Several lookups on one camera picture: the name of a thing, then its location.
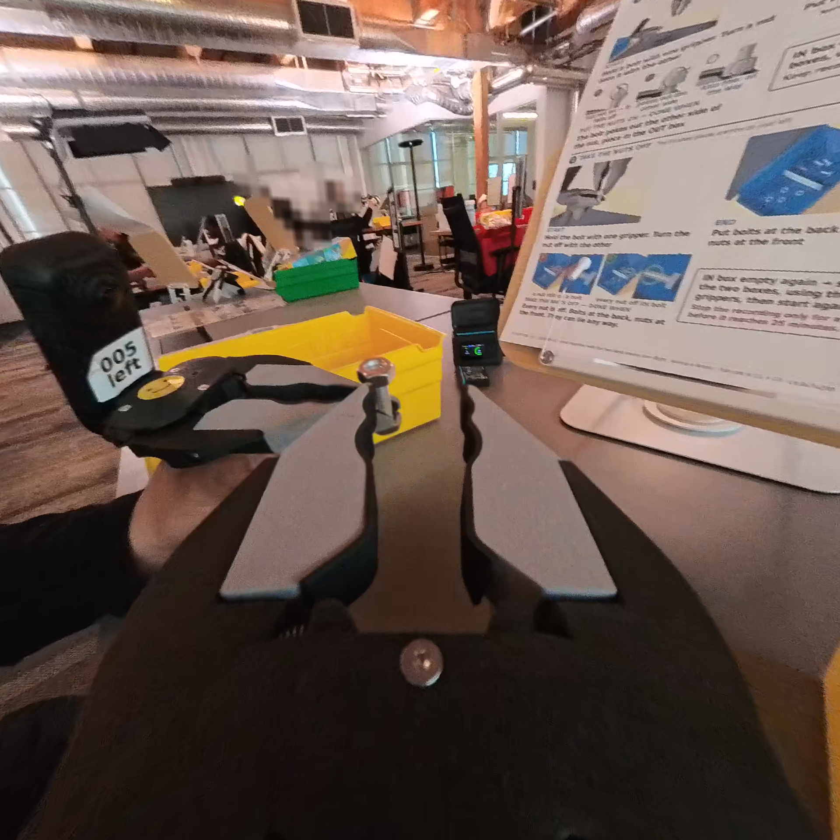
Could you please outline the steel bolt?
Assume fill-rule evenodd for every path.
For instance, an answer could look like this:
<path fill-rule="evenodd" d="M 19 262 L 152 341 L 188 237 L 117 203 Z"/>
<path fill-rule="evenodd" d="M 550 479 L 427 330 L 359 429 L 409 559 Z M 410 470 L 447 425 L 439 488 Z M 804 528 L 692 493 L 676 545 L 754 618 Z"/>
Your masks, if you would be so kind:
<path fill-rule="evenodd" d="M 374 432 L 381 437 L 396 434 L 403 424 L 402 406 L 391 394 L 390 384 L 371 382 L 368 388 L 374 404 Z"/>

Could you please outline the black floor lamp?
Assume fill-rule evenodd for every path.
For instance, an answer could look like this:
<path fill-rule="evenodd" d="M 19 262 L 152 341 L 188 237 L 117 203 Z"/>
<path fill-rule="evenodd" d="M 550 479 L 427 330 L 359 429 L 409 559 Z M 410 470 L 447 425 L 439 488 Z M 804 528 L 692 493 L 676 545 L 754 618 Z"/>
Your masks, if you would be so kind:
<path fill-rule="evenodd" d="M 415 272 L 418 273 L 430 273 L 434 270 L 434 264 L 427 260 L 426 257 L 426 249 L 425 249 L 425 238 L 424 238 L 424 222 L 421 210 L 421 204 L 419 202 L 419 192 L 418 192 L 418 182 L 417 182 L 417 167 L 416 167 L 416 158 L 415 158 L 415 149 L 420 147 L 424 141 L 419 138 L 410 138 L 407 140 L 403 140 L 398 144 L 398 147 L 402 150 L 407 150 L 409 153 L 409 162 L 411 166 L 411 175 L 412 175 L 412 185 L 413 185 L 413 197 L 414 197 L 414 204 L 415 204 L 415 229 L 417 232 L 417 242 L 419 247 L 419 261 L 415 265 L 414 269 Z"/>

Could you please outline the green plastic bin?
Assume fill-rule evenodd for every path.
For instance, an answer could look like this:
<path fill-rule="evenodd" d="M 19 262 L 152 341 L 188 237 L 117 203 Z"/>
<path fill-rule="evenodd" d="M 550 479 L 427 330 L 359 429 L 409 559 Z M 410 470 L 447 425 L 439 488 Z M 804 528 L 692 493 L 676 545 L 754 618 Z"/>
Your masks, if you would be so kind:
<path fill-rule="evenodd" d="M 357 259 L 337 259 L 277 269 L 273 280 L 276 294 L 285 303 L 294 303 L 358 289 L 360 273 Z"/>

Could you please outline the person's left forearm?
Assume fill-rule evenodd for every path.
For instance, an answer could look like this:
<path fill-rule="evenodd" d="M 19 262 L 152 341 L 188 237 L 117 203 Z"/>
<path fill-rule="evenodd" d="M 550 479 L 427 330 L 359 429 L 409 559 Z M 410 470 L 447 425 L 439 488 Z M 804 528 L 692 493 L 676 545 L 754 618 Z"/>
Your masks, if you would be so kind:
<path fill-rule="evenodd" d="M 149 578 L 130 547 L 139 498 L 2 524 L 1 666 L 130 609 Z"/>

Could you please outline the colourful packets pile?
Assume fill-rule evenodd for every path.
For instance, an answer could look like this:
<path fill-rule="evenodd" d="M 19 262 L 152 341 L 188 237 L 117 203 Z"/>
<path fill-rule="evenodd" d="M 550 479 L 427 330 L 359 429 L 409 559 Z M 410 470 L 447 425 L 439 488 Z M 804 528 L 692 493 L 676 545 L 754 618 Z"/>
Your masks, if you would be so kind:
<path fill-rule="evenodd" d="M 356 258 L 357 253 L 353 240 L 350 237 L 337 237 L 329 245 L 315 248 L 294 258 L 289 266 L 297 269 Z"/>

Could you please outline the black standing device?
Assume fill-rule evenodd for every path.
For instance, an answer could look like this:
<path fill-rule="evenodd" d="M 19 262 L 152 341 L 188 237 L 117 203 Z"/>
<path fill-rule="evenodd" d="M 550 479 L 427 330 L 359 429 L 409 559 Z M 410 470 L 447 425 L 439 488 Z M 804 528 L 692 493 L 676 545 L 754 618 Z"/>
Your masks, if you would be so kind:
<path fill-rule="evenodd" d="M 500 366 L 498 322 L 501 306 L 494 297 L 455 301 L 450 310 L 455 372 L 463 386 L 487 389 L 490 373 Z"/>

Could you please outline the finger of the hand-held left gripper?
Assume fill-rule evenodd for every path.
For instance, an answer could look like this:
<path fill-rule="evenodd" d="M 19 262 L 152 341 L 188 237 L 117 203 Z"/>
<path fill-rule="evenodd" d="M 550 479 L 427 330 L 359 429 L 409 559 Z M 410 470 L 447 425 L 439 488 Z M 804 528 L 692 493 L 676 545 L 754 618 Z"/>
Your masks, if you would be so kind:
<path fill-rule="evenodd" d="M 245 374 L 249 396 L 276 403 L 339 403 L 361 385 L 309 364 L 256 364 Z"/>
<path fill-rule="evenodd" d="M 303 448 L 350 450 L 351 415 L 341 405 L 313 400 L 233 400 L 196 422 L 192 446 L 213 455 L 279 455 L 302 439 Z"/>

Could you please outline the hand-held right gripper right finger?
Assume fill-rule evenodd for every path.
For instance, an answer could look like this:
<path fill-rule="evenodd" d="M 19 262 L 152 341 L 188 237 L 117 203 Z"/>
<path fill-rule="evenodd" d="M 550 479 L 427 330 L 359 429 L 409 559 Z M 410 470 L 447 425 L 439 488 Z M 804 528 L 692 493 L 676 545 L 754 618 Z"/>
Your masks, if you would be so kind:
<path fill-rule="evenodd" d="M 617 595 L 561 458 L 473 385 L 460 391 L 461 573 L 494 606 Z"/>

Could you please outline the yellow divided plastic bin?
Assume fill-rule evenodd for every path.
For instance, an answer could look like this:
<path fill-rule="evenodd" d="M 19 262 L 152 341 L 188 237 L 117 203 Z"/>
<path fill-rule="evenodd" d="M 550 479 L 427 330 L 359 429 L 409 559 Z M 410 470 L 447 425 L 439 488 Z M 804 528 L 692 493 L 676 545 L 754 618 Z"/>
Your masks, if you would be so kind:
<path fill-rule="evenodd" d="M 828 793 L 833 839 L 839 838 L 839 648 L 823 679 Z"/>

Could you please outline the person's left hand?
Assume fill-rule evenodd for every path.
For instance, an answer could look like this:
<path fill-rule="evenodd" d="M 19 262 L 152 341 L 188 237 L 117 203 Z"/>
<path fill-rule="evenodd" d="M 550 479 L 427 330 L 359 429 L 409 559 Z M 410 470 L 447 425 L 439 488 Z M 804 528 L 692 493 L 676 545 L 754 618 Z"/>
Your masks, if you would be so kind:
<path fill-rule="evenodd" d="M 179 546 L 258 467 L 273 455 L 229 455 L 176 469 L 162 464 L 134 506 L 129 547 L 143 577 L 155 574 Z"/>

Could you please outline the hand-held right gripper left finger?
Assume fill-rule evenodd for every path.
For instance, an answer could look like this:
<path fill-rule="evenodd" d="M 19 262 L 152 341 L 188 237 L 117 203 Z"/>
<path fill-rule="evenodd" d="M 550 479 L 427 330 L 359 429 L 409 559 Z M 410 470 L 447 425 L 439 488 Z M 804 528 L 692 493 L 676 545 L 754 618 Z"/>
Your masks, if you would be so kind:
<path fill-rule="evenodd" d="M 377 569 L 375 408 L 358 385 L 279 456 L 219 597 L 355 602 Z"/>

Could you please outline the black office chair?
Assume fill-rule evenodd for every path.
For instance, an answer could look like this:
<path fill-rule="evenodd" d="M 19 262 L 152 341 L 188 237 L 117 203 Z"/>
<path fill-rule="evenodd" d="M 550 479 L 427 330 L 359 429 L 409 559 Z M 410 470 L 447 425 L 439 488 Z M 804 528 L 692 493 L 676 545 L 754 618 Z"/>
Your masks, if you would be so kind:
<path fill-rule="evenodd" d="M 461 194 L 444 197 L 442 208 L 447 219 L 455 251 L 455 284 L 463 299 L 475 296 L 502 298 L 508 290 L 511 270 L 508 267 L 509 249 L 490 245 L 482 248 L 484 240 L 478 237 L 469 220 L 466 203 Z"/>

